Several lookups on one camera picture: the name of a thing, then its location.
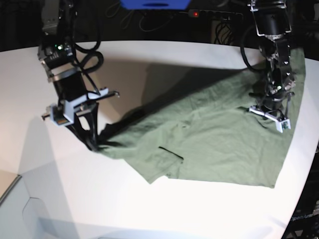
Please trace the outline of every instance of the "white table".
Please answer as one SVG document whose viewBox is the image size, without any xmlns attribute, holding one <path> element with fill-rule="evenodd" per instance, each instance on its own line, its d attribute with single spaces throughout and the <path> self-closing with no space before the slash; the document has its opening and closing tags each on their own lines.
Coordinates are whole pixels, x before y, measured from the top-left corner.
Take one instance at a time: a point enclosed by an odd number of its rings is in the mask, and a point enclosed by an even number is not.
<svg viewBox="0 0 319 239">
<path fill-rule="evenodd" d="M 109 41 L 100 51 L 105 63 L 92 76 L 121 97 L 102 102 L 99 130 L 139 106 L 141 98 L 165 92 L 191 67 L 245 68 L 239 48 L 231 46 Z M 246 51 L 252 64 L 260 60 L 257 50 Z M 319 139 L 319 62 L 306 59 L 295 135 L 270 189 L 166 177 L 149 185 L 125 161 L 88 151 L 67 129 L 41 121 L 57 96 L 36 53 L 36 48 L 0 53 L 0 169 L 22 174 L 30 195 L 46 205 L 50 220 L 43 222 L 53 225 L 53 234 L 68 239 L 281 238 Z M 153 90 L 145 93 L 146 80 L 153 80 Z"/>
</svg>

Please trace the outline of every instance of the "black cable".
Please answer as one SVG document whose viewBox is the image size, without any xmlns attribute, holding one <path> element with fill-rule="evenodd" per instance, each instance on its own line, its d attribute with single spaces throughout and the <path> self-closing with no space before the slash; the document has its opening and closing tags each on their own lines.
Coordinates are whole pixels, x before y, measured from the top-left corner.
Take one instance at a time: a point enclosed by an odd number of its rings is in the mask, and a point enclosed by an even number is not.
<svg viewBox="0 0 319 239">
<path fill-rule="evenodd" d="M 86 76 L 86 78 L 88 79 L 90 84 L 93 86 L 93 88 L 95 90 L 95 93 L 100 96 L 101 93 L 100 93 L 99 89 L 97 88 L 97 86 L 95 85 L 94 81 L 92 80 L 92 78 L 87 73 L 87 71 L 83 68 L 83 66 L 81 65 L 81 63 L 79 62 L 79 60 L 78 60 L 78 58 L 76 56 L 74 57 L 74 60 L 75 60 L 75 62 L 77 64 L 77 66 L 80 67 L 81 72 Z"/>
<path fill-rule="evenodd" d="M 214 40 L 214 44 L 216 44 L 217 41 L 218 41 L 219 44 L 220 44 L 220 41 L 219 41 L 219 39 L 218 39 L 218 37 L 217 37 L 217 32 L 218 32 L 218 29 L 219 29 L 219 27 L 220 27 L 221 25 L 222 25 L 222 22 L 218 23 L 218 24 L 216 25 L 216 27 L 215 27 L 215 40 Z"/>
<path fill-rule="evenodd" d="M 226 24 L 226 27 L 228 28 L 228 30 L 231 31 L 231 28 L 230 28 L 230 26 L 229 26 L 229 23 L 225 23 L 225 24 Z"/>
<path fill-rule="evenodd" d="M 223 23 L 220 27 L 220 29 L 218 30 L 216 37 L 217 37 L 217 41 L 219 44 L 222 44 L 222 39 L 219 39 L 219 35 L 221 34 L 221 32 L 227 27 L 227 24 Z"/>
<path fill-rule="evenodd" d="M 220 40 L 221 40 L 222 44 L 224 44 L 224 45 L 229 45 L 227 40 L 229 40 L 229 38 L 230 38 L 231 35 L 232 35 L 231 30 L 226 31 L 226 32 L 220 37 Z"/>
<path fill-rule="evenodd" d="M 91 94 L 97 95 L 96 92 L 94 92 L 94 91 L 87 91 L 87 93 L 91 93 Z"/>
<path fill-rule="evenodd" d="M 247 68 L 250 70 L 250 71 L 253 71 L 253 72 L 264 72 L 265 69 L 256 69 L 254 67 L 252 67 L 249 62 L 248 62 L 248 59 L 247 59 L 247 56 L 246 56 L 246 53 L 245 53 L 245 40 L 246 40 L 246 36 L 247 34 L 251 31 L 255 29 L 255 26 L 254 25 L 251 25 L 250 27 L 248 27 L 244 34 L 242 35 L 241 39 L 240 39 L 240 53 L 241 53 L 241 56 L 243 57 L 243 60 L 247 66 Z"/>
<path fill-rule="evenodd" d="M 169 24 L 172 21 L 173 16 L 171 16 L 164 24 L 162 24 L 162 25 L 160 25 L 158 27 L 155 27 L 153 29 L 150 29 L 150 30 L 145 30 L 144 28 L 142 28 L 142 22 L 143 22 L 144 18 L 145 17 L 142 16 L 142 18 L 140 20 L 140 23 L 139 23 L 140 30 L 143 31 L 143 32 L 151 32 L 151 31 L 156 31 L 156 30 L 159 30 L 159 29 L 165 27 L 167 24 Z"/>
<path fill-rule="evenodd" d="M 233 34 L 231 34 L 230 37 L 228 38 L 227 45 L 230 45 L 231 43 L 233 43 L 234 40 L 235 40 L 235 37 Z"/>
<path fill-rule="evenodd" d="M 97 69 L 99 69 L 103 65 L 103 62 L 104 62 L 103 54 L 99 51 L 95 51 L 95 52 L 91 52 L 87 54 L 82 59 L 82 61 L 80 62 L 81 66 L 84 68 L 86 63 L 88 63 L 88 61 L 91 60 L 93 57 L 96 57 L 98 61 L 94 66 L 84 69 L 87 73 L 95 72 Z"/>
<path fill-rule="evenodd" d="M 106 17 L 106 18 L 113 18 L 113 17 L 115 17 L 115 16 L 119 13 L 121 7 L 122 7 L 122 6 L 121 6 L 121 2 L 120 2 L 120 1 L 118 1 L 118 2 L 116 2 L 116 3 L 114 3 L 114 4 L 112 4 L 112 5 L 110 5 L 110 6 L 105 10 L 105 12 L 104 12 L 105 17 Z M 129 27 L 129 25 L 130 25 L 130 23 L 131 23 L 131 21 L 132 21 L 132 18 L 133 18 L 133 16 L 134 16 L 134 13 L 135 13 L 135 11 L 134 11 L 134 10 L 131 10 L 131 11 L 129 11 L 129 12 L 127 13 L 127 15 L 125 15 L 125 16 L 123 17 L 123 19 L 122 19 L 121 22 L 120 22 L 120 26 L 121 26 L 121 29 L 122 29 L 122 30 L 125 30 L 125 29 L 127 29 L 127 28 Z"/>
<path fill-rule="evenodd" d="M 94 17 L 95 17 L 95 24 L 96 24 L 96 29 L 97 29 L 97 41 L 96 41 L 96 44 L 93 48 L 85 49 L 85 48 L 79 46 L 78 44 L 76 44 L 74 39 L 72 39 L 72 45 L 73 45 L 72 50 L 73 50 L 74 61 L 75 61 L 75 64 L 73 64 L 73 65 L 77 66 L 81 69 L 81 72 L 86 76 L 86 78 L 88 79 L 90 84 L 93 86 L 95 93 L 100 96 L 101 93 L 100 93 L 99 89 L 97 88 L 97 86 L 95 85 L 92 78 L 89 76 L 89 73 L 92 73 L 92 72 L 96 71 L 97 69 L 99 69 L 104 62 L 103 54 L 101 52 L 96 51 L 101 45 L 101 29 L 100 29 L 100 24 L 99 24 L 99 20 L 97 18 L 97 15 L 93 11 L 93 7 L 90 5 L 89 8 L 91 10 L 92 15 L 94 15 Z M 71 23 L 71 25 L 73 27 L 73 31 L 75 29 L 75 16 L 76 16 L 76 10 L 73 12 L 73 18 L 72 18 L 73 22 Z M 81 62 L 78 60 L 78 58 L 76 56 L 76 50 L 86 54 L 86 56 L 83 58 L 83 60 Z M 88 69 L 84 69 L 87 62 L 90 59 L 92 59 L 93 57 L 97 57 L 97 59 L 98 59 L 97 64 L 95 64 L 94 66 L 92 66 Z"/>
</svg>

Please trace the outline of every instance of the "green t-shirt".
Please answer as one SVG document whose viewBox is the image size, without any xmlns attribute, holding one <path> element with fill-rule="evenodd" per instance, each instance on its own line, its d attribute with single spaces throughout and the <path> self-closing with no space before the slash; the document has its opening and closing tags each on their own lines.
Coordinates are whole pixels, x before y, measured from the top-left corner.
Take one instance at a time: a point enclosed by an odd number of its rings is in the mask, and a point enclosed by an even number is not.
<svg viewBox="0 0 319 239">
<path fill-rule="evenodd" d="M 126 160 L 149 183 L 166 175 L 274 187 L 304 92 L 302 50 L 292 51 L 291 66 L 296 74 L 295 96 L 289 108 L 291 130 L 280 133 L 273 121 L 247 112 L 256 104 L 248 94 L 260 75 L 244 70 L 136 121 L 128 117 L 107 125 L 101 133 L 100 153 Z"/>
</svg>

